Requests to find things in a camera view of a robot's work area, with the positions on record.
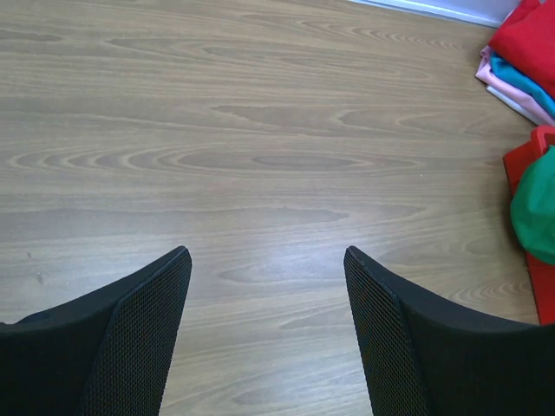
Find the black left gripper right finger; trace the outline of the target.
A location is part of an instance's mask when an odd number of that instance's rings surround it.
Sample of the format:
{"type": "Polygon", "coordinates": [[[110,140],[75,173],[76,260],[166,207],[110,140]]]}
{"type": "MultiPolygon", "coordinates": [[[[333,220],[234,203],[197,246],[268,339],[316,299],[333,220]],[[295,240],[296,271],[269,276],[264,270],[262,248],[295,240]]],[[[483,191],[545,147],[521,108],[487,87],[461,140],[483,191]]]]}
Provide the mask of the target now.
{"type": "Polygon", "coordinates": [[[373,414],[553,414],[553,326],[464,307],[353,246],[343,266],[373,414]]]}

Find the green t shirt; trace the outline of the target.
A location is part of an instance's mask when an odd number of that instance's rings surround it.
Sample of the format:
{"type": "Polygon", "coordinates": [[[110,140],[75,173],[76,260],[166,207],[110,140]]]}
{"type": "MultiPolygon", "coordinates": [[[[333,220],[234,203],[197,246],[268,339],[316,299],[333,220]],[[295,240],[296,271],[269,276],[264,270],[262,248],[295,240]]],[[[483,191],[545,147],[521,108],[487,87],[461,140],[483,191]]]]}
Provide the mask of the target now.
{"type": "Polygon", "coordinates": [[[510,216],[521,246],[538,260],[554,265],[554,146],[525,170],[510,216]]]}

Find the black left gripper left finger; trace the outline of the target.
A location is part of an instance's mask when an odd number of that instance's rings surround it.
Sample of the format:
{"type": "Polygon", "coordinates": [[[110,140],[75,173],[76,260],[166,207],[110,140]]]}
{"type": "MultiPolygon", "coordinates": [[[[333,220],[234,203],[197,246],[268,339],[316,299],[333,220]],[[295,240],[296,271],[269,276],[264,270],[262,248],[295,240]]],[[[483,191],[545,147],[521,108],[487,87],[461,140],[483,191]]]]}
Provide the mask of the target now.
{"type": "Polygon", "coordinates": [[[180,246],[1,326],[3,415],[157,415],[192,272],[180,246]]]}

